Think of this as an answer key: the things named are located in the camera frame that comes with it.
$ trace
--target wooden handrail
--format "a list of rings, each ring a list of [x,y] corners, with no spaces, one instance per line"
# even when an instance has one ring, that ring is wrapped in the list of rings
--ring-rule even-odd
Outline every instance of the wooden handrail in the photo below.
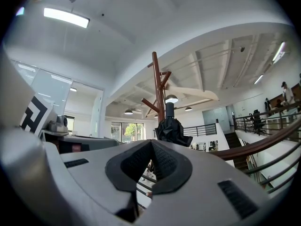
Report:
[[[283,141],[289,137],[294,131],[301,127],[301,118],[292,123],[289,127],[285,127],[280,130],[277,134],[264,138],[263,140],[248,144],[242,147],[236,147],[224,151],[209,152],[215,156],[218,156],[225,161],[233,160],[241,156],[253,155],[261,152],[271,146]]]
[[[256,116],[267,115],[267,114],[271,114],[271,113],[277,113],[277,112],[284,111],[284,110],[289,109],[289,108],[297,107],[299,105],[301,105],[301,101],[298,101],[298,102],[293,103],[291,105],[283,106],[283,107],[275,109],[275,110],[271,110],[271,111],[268,111],[268,112],[263,112],[263,113],[260,113],[260,114],[256,114]],[[237,119],[243,119],[243,118],[249,118],[249,117],[250,118],[254,117],[254,114],[253,115],[242,116],[242,117],[237,117],[235,119],[237,120]]]

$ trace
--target staircase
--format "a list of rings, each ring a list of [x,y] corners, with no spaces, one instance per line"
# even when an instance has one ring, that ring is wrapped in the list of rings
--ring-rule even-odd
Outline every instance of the staircase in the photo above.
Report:
[[[225,134],[226,140],[228,142],[229,148],[241,147],[241,143],[235,132]],[[240,157],[234,159],[234,166],[238,170],[245,171],[248,170],[248,163],[246,162],[246,157]]]

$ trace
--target black umbrella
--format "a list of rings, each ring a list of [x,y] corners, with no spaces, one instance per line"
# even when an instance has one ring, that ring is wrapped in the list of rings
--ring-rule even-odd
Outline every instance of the black umbrella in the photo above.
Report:
[[[184,136],[181,123],[174,118],[174,104],[166,103],[166,118],[155,128],[157,139],[175,144],[190,146],[193,137]]]

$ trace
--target ceiling light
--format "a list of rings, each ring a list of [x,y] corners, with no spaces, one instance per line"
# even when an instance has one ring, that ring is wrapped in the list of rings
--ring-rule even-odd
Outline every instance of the ceiling light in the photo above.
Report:
[[[131,109],[127,109],[126,111],[124,111],[124,114],[126,114],[126,115],[132,115],[133,111]]]
[[[41,95],[41,96],[51,97],[51,96],[44,95],[44,94],[41,94],[41,93],[38,93],[38,94]]]
[[[58,81],[62,81],[62,82],[65,82],[65,83],[68,83],[68,84],[71,84],[72,82],[70,80],[66,80],[62,77],[59,77],[59,76],[56,76],[56,75],[51,75],[51,78],[52,79],[55,79],[55,80],[58,80]]]
[[[87,28],[90,22],[88,18],[53,8],[44,8],[44,16],[59,19],[68,23],[78,25],[83,28]]]
[[[36,72],[35,69],[31,68],[31,67],[28,67],[28,66],[25,66],[25,65],[20,65],[18,64],[18,66],[21,68],[21,69],[25,69],[25,70],[29,70],[29,71],[32,71],[32,72]]]
[[[255,81],[254,84],[256,84],[262,77],[263,77],[263,74],[261,76],[259,76],[259,78]]]
[[[166,96],[165,103],[171,102],[176,103],[178,101],[178,97],[175,95],[168,95]]]
[[[19,8],[19,10],[17,11],[16,16],[23,15],[23,14],[24,14],[24,7],[21,7],[21,8]]]
[[[284,46],[285,46],[285,42],[282,42],[277,53],[275,54],[274,58],[272,59],[273,62],[277,59],[278,55],[282,52]]]

